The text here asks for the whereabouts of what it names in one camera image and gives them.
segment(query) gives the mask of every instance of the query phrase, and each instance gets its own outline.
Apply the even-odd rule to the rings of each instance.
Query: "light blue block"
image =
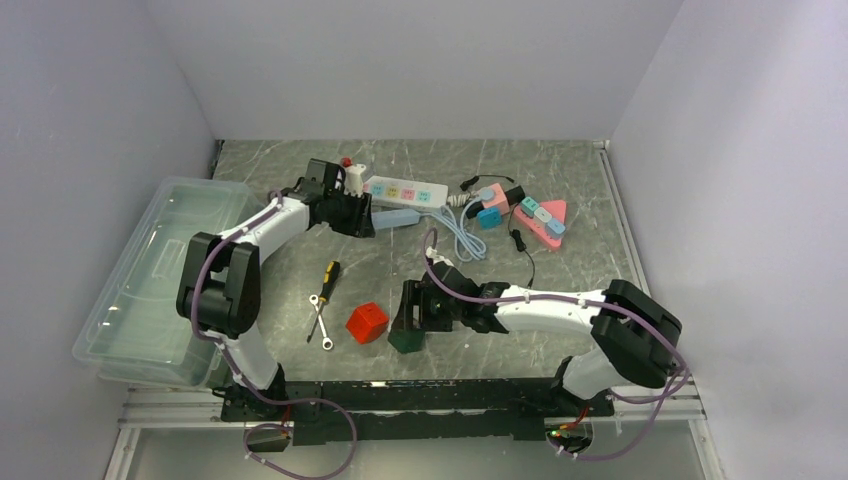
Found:
[[[552,218],[545,224],[545,232],[554,240],[559,240],[565,235],[565,225],[556,218]]]
[[[495,191],[489,187],[481,189],[477,195],[480,197],[480,200],[484,202],[491,202],[495,199]]]
[[[421,213],[411,208],[371,213],[371,223],[374,224],[374,230],[415,225],[420,219]]]
[[[530,197],[524,197],[524,200],[521,201],[520,204],[521,211],[524,212],[530,218],[533,218],[533,214],[536,213],[536,209],[539,208],[539,204],[536,203],[536,200],[533,200]]]
[[[489,207],[480,210],[480,213],[477,214],[477,221],[480,222],[480,228],[483,230],[495,228],[503,223],[501,212],[497,207]]]

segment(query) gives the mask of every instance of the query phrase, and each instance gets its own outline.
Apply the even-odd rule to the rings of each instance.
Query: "white power strip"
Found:
[[[371,194],[371,204],[435,212],[448,200],[448,186],[374,176],[362,190]]]

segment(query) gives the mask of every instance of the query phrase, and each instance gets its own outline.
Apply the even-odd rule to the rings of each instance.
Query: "plastic storage box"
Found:
[[[188,242],[238,225],[262,208],[241,183],[170,177],[159,186],[73,348],[109,380],[196,387],[220,361],[177,315]]]

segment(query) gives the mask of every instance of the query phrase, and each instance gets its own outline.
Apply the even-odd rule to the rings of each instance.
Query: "pink triangle block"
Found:
[[[552,217],[559,220],[563,225],[565,225],[565,210],[567,208],[565,204],[565,200],[551,200],[549,202],[541,202],[539,206],[544,208],[551,214]],[[545,227],[540,227],[536,224],[536,222],[528,217],[521,207],[516,207],[513,211],[513,216],[515,220],[524,224],[525,227],[529,228],[530,231],[536,234],[536,237],[539,241],[542,242],[544,246],[548,248],[550,251],[559,250],[559,247],[562,246],[562,239],[554,240],[553,238],[548,236],[548,233],[545,232]]]

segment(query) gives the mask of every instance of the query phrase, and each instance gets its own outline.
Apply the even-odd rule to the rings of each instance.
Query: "white enclosure wall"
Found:
[[[147,0],[218,138],[609,138],[682,0]]]
[[[848,4],[684,3],[612,139],[731,479],[845,478]]]
[[[0,3],[0,477],[102,478],[126,385],[71,345],[166,175],[214,141],[142,2]]]

